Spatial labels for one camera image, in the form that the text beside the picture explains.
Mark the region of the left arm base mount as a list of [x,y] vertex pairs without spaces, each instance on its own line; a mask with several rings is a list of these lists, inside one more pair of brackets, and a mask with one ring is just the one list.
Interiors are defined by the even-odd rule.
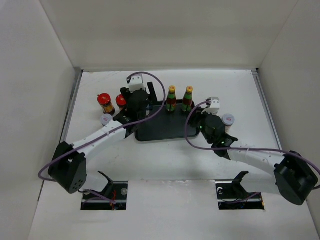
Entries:
[[100,196],[80,190],[82,193],[81,207],[82,211],[125,211],[127,209],[128,181],[113,181],[102,171],[98,171],[99,179],[102,181],[103,189],[101,191],[93,190],[98,195],[116,202],[116,204],[101,198]]

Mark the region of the yellow cap sauce bottle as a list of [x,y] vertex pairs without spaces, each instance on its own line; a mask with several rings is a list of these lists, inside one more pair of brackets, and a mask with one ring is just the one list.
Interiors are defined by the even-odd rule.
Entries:
[[182,99],[181,110],[183,112],[190,112],[192,110],[193,103],[193,87],[187,86],[185,94]]
[[171,85],[168,88],[168,95],[166,99],[166,110],[168,112],[174,112],[176,110],[176,87],[174,85]]

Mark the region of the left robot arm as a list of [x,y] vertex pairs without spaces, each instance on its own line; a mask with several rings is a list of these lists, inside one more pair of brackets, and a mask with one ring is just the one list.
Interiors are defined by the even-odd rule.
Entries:
[[126,106],[103,128],[82,140],[60,143],[48,167],[48,175],[69,194],[95,191],[100,199],[112,195],[112,186],[101,173],[88,173],[87,165],[100,152],[137,131],[149,119],[147,107],[157,98],[152,82],[143,83],[142,76],[131,77],[120,91]]

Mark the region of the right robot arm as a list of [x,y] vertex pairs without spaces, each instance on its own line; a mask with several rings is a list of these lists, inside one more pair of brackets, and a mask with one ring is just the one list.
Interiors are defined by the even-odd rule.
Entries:
[[236,197],[265,192],[281,195],[288,202],[301,206],[315,190],[319,180],[299,153],[249,147],[226,133],[226,126],[219,116],[206,113],[199,107],[189,114],[186,124],[198,128],[211,146],[209,150],[220,158],[244,163],[269,175],[258,177],[247,170],[242,171],[232,182],[231,190]]

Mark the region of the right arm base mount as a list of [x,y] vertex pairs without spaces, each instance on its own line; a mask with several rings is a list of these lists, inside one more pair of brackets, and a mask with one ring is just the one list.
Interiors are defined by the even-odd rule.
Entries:
[[248,171],[241,171],[234,179],[215,182],[219,210],[264,210],[260,192],[247,192],[241,185]]

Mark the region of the silver lid white jar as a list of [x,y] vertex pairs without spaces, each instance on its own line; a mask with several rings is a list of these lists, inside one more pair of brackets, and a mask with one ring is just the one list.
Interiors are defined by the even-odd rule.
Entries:
[[149,115],[150,115],[150,111],[151,111],[151,106],[150,105],[147,105],[146,107],[146,117],[148,118]]

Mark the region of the white jar red label lid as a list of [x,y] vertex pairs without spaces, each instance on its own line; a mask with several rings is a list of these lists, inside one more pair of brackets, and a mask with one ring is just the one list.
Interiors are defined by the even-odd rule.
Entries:
[[100,123],[103,125],[103,126],[106,126],[109,124],[110,121],[113,120],[113,116],[110,115],[110,114],[103,114],[101,117],[100,117]]

